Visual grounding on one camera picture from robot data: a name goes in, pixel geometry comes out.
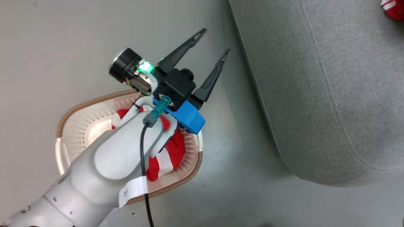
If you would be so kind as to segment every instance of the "plastic basket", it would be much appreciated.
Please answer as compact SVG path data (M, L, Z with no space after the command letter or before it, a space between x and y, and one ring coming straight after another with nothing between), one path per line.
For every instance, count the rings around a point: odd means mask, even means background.
M56 135L56 162L62 175L95 139L111 129L111 115L119 109L128 109L140 93L127 90L106 95L71 108L59 122ZM194 135L182 131L185 140L185 156L180 166L160 177L148 182L149 196L160 195L176 188L198 172L202 163L202 135ZM139 196L128 201L135 203L144 199Z

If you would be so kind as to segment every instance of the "basket rim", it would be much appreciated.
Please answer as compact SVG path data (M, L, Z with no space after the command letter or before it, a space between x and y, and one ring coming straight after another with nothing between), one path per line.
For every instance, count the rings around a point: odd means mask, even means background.
M57 131L56 131L56 138L61 138L61 137L62 137L62 131L63 131L63 127L64 127L66 121L67 121L67 120L69 119L69 117L70 117L72 114L74 114L76 111L81 110L81 109L83 109L83 108L86 108L86 107L88 107L88 106L91 106L91 105L93 105L93 104L96 104L96 103L99 103L99 102L102 102L102 101L106 101L106 100L108 100L108 99L113 99L113 98L117 98L117 97L120 97L120 96L130 95L130 94L135 94L135 93L137 93L137 91L136 91L135 89L119 91L119 92L115 92L115 93L112 93L112 94L109 94L109 95L104 95L104 96L101 96L101 97L99 97L99 98L95 98L95 99L89 100L89 101L87 101L87 102L81 103L81 104L79 104L79 105L77 105L77 106L75 106L75 107L69 109L69 110L63 115L63 117L61 118L61 120L59 121L59 124L58 124L58 126L57 126ZM178 181L178 182L175 182L174 184L171 184L171 185L162 187L162 188L159 189L159 190L156 190L156 191L153 191L153 192L149 193L149 197L154 197L154 196L163 194L164 192L170 191L170 190L172 190L172 189L174 189L174 188L176 188L176 187L178 187L178 186L180 186L180 185L185 184L185 183L188 182L189 180L191 180L191 179L196 175L196 173L199 171L199 168L200 168L200 166L201 166L201 164L202 164L202 157L203 157L202 151L198 152L198 161L197 161L197 163L196 163L196 166L195 166L195 168L192 170L192 172L191 172L186 178L184 178L184 179L182 179L182 180L180 180L180 181ZM132 203L135 203L135 202L139 202L139 201L142 201L142 200L144 200L144 199L145 199L144 196L138 196L138 197L136 197L136 198L130 199L130 200L127 202L126 205L129 205L129 204L132 204Z

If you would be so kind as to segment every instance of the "black cable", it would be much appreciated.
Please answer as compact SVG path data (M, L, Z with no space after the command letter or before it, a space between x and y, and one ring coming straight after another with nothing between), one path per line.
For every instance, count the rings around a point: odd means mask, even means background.
M146 129L148 128L148 126L149 126L149 123L146 122L145 126L143 127L142 134L140 134L140 168L142 169L143 177L146 176L143 142L145 139L145 132L146 132ZM149 194L148 193L145 194L145 202L146 202L146 211L147 211L147 217L149 218L150 227L154 227L152 213L150 212Z

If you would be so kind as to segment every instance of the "white tag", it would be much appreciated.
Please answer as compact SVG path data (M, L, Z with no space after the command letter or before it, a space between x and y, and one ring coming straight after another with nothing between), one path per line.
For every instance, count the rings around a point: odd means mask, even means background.
M130 199L148 192L146 176L129 181L126 186L119 191L119 208L125 206Z

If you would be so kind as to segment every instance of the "sofa seam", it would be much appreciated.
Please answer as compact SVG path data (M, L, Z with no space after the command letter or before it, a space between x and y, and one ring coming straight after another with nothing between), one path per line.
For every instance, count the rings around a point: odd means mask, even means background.
M352 178L350 178L350 179L348 179L348 180L344 180L344 181L342 181L342 182L332 182L332 183L324 183L324 184L325 184L325 185L329 185L329 186L333 186L333 185L342 185L342 184L345 184L345 183L349 183L349 182L351 182L351 181L353 181L353 180L355 180L355 179L360 178L360 177L363 176L365 173L367 173L369 170L370 170L369 168L366 168L366 169L365 169L361 174L359 174L358 176L352 177Z
M357 159L357 161L364 164L368 168L379 169L379 170L399 169L404 164L399 165L399 166L395 166L395 167L390 167L390 168L380 168L380 167L377 167L377 166L373 166L370 163L368 163L366 160L364 160L361 157L361 155L359 155L358 152L355 150L355 147L353 146L352 141L351 141L351 139L350 139L350 137L348 135L348 132L347 132L347 130L345 128L345 124L344 124L343 120L341 119L341 115L340 115L339 110L338 110L338 106L337 106L337 103L336 103L336 100L335 100L335 97L334 97L334 93L333 93L332 88L331 88L330 81L327 79L326 70L324 69L324 66L322 64L322 56L321 56L321 53L318 50L317 40L316 40L316 38L314 36L311 21L310 21L310 19L308 17L308 14L307 14L307 11L306 11L305 7L303 6L302 0L300 0L299 3L300 3L300 6L301 6L301 9L303 11L305 20L306 20L305 27L308 30L308 32L310 34L310 37L312 39L313 45L314 45L314 50L315 50L315 53L316 53L316 59L317 59L318 66L319 66L319 72L320 72L321 80L322 80L322 83L323 83L323 86L324 86L324 90L326 91L326 94L327 94L327 97L328 97L328 102L330 104L331 112L332 112L332 114L334 116L335 122L337 123L337 127L338 127L338 130L340 132L340 135L342 136L342 138L344 140L344 144L348 148L348 151L350 152L350 154L354 158Z

